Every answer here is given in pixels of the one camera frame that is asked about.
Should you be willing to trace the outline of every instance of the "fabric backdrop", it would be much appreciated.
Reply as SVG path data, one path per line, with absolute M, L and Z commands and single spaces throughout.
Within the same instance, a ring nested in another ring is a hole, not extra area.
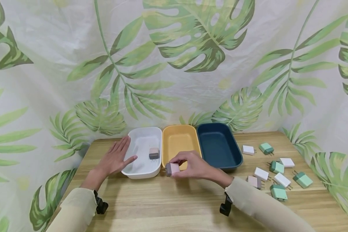
M 91 141 L 204 122 L 284 132 L 348 214 L 348 0 L 0 0 L 0 232 Z

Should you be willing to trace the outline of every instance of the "wood grain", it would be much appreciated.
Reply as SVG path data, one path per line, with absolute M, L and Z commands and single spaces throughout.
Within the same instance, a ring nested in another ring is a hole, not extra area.
M 235 134 L 239 147 L 254 146 L 268 142 L 274 147 L 274 156 L 265 156 L 259 149 L 254 156 L 244 155 L 243 164 L 234 176 L 246 178 L 255 167 L 268 170 L 267 162 L 289 157 L 295 168 L 286 169 L 285 176 L 292 180 L 292 171 L 304 171 L 313 184 L 301 188 L 292 181 L 293 189 L 288 192 L 284 203 L 304 218 L 317 232 L 348 232 L 348 216 L 313 174 L 291 142 L 281 132 L 258 132 Z M 96 140 L 86 153 L 64 198 L 71 190 L 80 186 L 88 172 L 99 162 L 112 141 Z M 266 183 L 269 194 L 271 182 Z M 105 215 L 96 215 L 88 232 L 152 232 L 152 231 L 267 231 L 262 225 L 233 207 L 229 217 L 219 213 L 225 200 L 224 191 L 206 180 L 174 181 L 160 173 L 155 178 L 131 180 L 118 174 L 106 179 L 99 195 L 110 207 Z

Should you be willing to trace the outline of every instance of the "hand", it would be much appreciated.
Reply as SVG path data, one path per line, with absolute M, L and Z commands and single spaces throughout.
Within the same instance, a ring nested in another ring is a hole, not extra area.
M 128 164 L 137 159 L 132 156 L 124 161 L 125 154 L 130 145 L 130 137 L 125 136 L 119 142 L 113 142 L 108 152 L 102 157 L 95 169 L 100 170 L 107 176 L 122 171 Z
M 196 151 L 181 151 L 169 163 L 178 163 L 179 166 L 187 162 L 187 169 L 181 172 L 173 173 L 173 178 L 193 178 L 210 180 L 222 188 L 228 187 L 233 177 L 220 169 L 216 169 L 206 163 Z
M 98 191 L 109 175 L 119 173 L 128 164 L 135 161 L 137 156 L 132 156 L 124 161 L 129 145 L 130 137 L 128 136 L 123 137 L 118 142 L 113 142 L 108 152 L 102 157 L 98 165 L 89 172 L 80 187 Z

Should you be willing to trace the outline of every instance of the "mint green power adapter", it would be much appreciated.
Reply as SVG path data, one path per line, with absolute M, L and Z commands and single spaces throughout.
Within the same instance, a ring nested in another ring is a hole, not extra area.
M 285 187 L 282 185 L 271 185 L 270 188 L 272 197 L 280 202 L 285 202 L 288 200 L 288 195 L 286 194 Z
M 265 142 L 259 145 L 259 149 L 265 154 L 265 155 L 269 155 L 269 154 L 273 154 L 273 147 L 271 145 L 269 145 L 269 143 Z
M 300 173 L 297 173 L 296 171 L 294 171 L 294 174 L 295 176 L 292 179 L 295 180 L 304 189 L 308 188 L 313 183 L 311 178 L 309 178 L 302 171 Z
M 272 172 L 272 173 L 281 173 L 283 174 L 284 171 L 285 171 L 285 167 L 283 164 L 279 163 L 279 162 L 276 162 L 276 161 L 272 161 L 271 163 L 269 163 L 269 170 Z

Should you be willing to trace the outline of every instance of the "black clip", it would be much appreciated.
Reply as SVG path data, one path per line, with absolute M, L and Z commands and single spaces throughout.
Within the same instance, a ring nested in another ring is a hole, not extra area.
M 226 195 L 225 203 L 220 204 L 219 212 L 223 215 L 229 216 L 229 213 L 231 212 L 232 207 L 232 201 L 229 198 L 227 193 L 224 193 Z
M 101 198 L 98 197 L 97 191 L 94 190 L 94 196 L 95 196 L 95 201 L 97 202 L 97 214 L 105 214 L 107 208 L 108 208 L 108 203 L 103 202 Z

